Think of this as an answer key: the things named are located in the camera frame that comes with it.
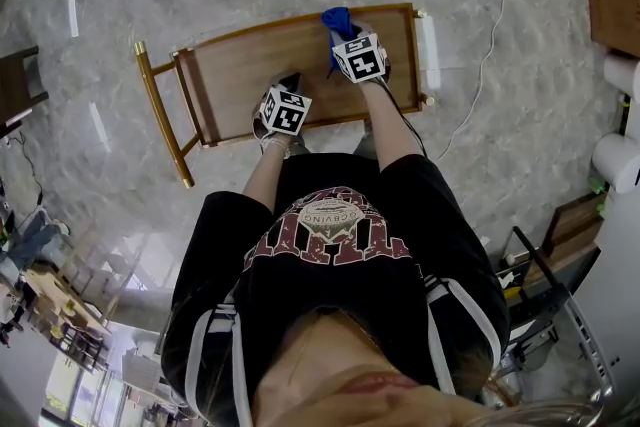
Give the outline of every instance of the marble floor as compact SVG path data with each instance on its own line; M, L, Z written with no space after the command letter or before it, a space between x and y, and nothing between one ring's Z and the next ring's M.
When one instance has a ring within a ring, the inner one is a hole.
M132 52L144 39L160 62L173 48L267 20L336 5L412 2L434 18L440 84L425 79L436 106L410 119L439 155L478 86L500 0L6 0L0 54L37 44L49 102L22 129L45 191L44 204L78 236L93 223L108 244L145 240L139 263L147 289L173 287L206 194L240 190L259 157L254 141L188 158L186 190L153 117ZM614 129L617 95L591 43L587 0L506 0L484 91L465 130L439 163L469 222L496 250L514 224L539 242L555 207L587 190L590 154ZM160 83L178 139L190 124L174 82ZM312 151L351 151L359 123L306 133ZM20 147L0 148L0 176L20 215L37 186Z

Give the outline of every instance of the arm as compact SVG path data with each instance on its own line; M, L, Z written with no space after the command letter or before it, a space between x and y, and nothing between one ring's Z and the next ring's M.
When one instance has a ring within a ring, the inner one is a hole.
M270 144L260 158L258 165L251 173L242 194L255 199L267 207L273 213L276 204L276 192L278 190L278 179L282 170L285 148L291 142L291 136L286 134L276 134L273 139L282 143Z
M360 89L369 108L380 171L406 155L422 155L418 141L383 87L363 82Z

